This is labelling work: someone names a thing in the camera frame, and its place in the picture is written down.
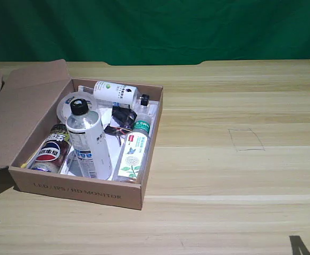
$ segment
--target plastic bottle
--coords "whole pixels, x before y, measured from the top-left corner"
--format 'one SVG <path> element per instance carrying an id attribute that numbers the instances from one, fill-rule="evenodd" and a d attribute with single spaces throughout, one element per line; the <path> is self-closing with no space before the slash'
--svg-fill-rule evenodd
<path id="1" fill-rule="evenodd" d="M 147 114 L 149 98 L 143 99 L 138 108 L 132 132 L 125 139 L 112 181 L 140 183 L 149 146 L 151 117 Z"/>
<path id="2" fill-rule="evenodd" d="M 108 179 L 112 165 L 100 115 L 89 110 L 85 99 L 72 101 L 70 106 L 72 114 L 66 128 L 83 176 Z"/>
<path id="3" fill-rule="evenodd" d="M 134 109 L 141 101 L 141 94 L 136 87 L 107 81 L 97 81 L 94 89 L 78 86 L 78 91 L 92 94 L 98 104 L 107 107 Z"/>

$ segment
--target cardboard box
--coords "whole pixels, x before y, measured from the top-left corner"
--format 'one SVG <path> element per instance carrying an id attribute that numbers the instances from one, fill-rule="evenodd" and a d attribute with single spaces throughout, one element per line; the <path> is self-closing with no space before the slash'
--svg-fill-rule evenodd
<path id="1" fill-rule="evenodd" d="M 79 85 L 92 87 L 96 80 L 69 77 L 65 60 L 42 63 L 14 70 L 0 92 L 0 166 L 9 166 L 20 191 L 51 197 L 75 199 L 104 205 L 141 209 L 162 112 L 163 87 L 136 86 L 152 100 L 159 101 L 157 118 L 140 184 L 67 176 L 20 166 L 38 148 L 58 123 L 56 107 Z"/>

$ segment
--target round plastic container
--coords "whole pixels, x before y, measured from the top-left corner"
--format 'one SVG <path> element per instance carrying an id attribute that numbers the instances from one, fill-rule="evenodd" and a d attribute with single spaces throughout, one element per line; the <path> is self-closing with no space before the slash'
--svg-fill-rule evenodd
<path id="1" fill-rule="evenodd" d="M 93 97 L 93 95 L 87 92 L 73 92 L 61 99 L 57 106 L 57 116 L 61 123 L 66 123 L 66 120 L 71 115 L 70 103 L 77 99 L 85 99 L 89 109 L 91 111 L 97 111 L 97 100 Z"/>

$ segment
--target green backdrop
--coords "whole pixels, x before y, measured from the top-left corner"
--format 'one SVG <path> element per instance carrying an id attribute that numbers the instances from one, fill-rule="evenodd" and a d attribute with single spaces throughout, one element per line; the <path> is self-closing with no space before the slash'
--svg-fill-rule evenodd
<path id="1" fill-rule="evenodd" d="M 310 0 L 0 0 L 0 61 L 310 58 Z"/>

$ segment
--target wooden table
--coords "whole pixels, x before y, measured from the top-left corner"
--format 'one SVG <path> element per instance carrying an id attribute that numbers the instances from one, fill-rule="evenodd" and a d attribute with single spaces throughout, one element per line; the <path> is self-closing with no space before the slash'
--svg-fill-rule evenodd
<path id="1" fill-rule="evenodd" d="M 309 254 L 296 246 L 310 252 L 310 60 L 68 65 L 73 77 L 164 86 L 144 208 L 9 188 L 0 254 Z"/>

